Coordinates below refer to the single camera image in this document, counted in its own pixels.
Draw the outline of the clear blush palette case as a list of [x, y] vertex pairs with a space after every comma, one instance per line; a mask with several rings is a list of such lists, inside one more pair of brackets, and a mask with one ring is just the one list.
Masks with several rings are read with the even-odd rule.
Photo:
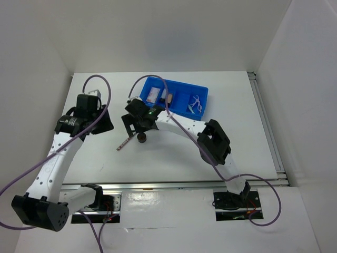
[[161, 91], [160, 88], [151, 87], [151, 89], [150, 89], [150, 91], [148, 93], [148, 96], [146, 98], [146, 102], [147, 103], [155, 104], [160, 91]]

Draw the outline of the clear bottle black cap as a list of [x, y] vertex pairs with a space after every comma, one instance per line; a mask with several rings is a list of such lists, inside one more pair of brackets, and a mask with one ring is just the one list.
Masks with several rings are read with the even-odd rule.
[[165, 104], [166, 99], [167, 99], [167, 91], [166, 91], [166, 89], [164, 89], [162, 94], [161, 94], [159, 102]]

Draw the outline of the beige foundation bottle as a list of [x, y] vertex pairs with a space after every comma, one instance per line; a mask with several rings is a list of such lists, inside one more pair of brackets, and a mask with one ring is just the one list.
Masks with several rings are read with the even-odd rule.
[[173, 94], [172, 94], [172, 93], [169, 93], [169, 94], [167, 95], [167, 103], [168, 103], [168, 105], [171, 105], [172, 100], [173, 100]]

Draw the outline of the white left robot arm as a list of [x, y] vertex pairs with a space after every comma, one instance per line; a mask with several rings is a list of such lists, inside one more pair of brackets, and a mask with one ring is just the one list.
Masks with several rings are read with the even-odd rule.
[[76, 106], [57, 121], [48, 153], [51, 159], [43, 163], [25, 194], [15, 195], [12, 200], [11, 206], [23, 224], [60, 231], [72, 213], [84, 207], [98, 210], [103, 206], [107, 197], [96, 184], [84, 183], [73, 193], [65, 194], [61, 194], [61, 187], [85, 138], [113, 128], [99, 90], [77, 96]]

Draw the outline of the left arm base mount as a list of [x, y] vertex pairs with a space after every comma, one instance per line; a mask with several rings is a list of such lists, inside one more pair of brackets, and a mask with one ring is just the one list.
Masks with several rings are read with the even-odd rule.
[[103, 196], [98, 203], [94, 205], [95, 193], [82, 193], [74, 197], [69, 209], [72, 212], [71, 223], [87, 223], [87, 220], [80, 214], [82, 211], [86, 214], [93, 224], [119, 223], [122, 203], [122, 193], [118, 191], [103, 191]]

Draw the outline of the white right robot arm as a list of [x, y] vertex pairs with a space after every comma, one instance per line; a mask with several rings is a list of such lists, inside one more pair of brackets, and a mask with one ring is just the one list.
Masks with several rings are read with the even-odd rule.
[[247, 202], [251, 187], [240, 176], [231, 155], [230, 139], [217, 121], [189, 119], [161, 106], [149, 107], [140, 99], [128, 101], [125, 109], [127, 114], [122, 116], [122, 121], [130, 137], [134, 133], [144, 135], [146, 131], [159, 130], [192, 140], [203, 161], [213, 166], [225, 182], [231, 203], [240, 207]]

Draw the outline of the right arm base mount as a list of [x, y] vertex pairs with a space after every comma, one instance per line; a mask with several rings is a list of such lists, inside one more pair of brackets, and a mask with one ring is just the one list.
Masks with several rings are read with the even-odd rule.
[[216, 221], [238, 221], [263, 219], [260, 197], [257, 191], [251, 191], [247, 199], [240, 203], [229, 192], [214, 192], [212, 206], [215, 208]]

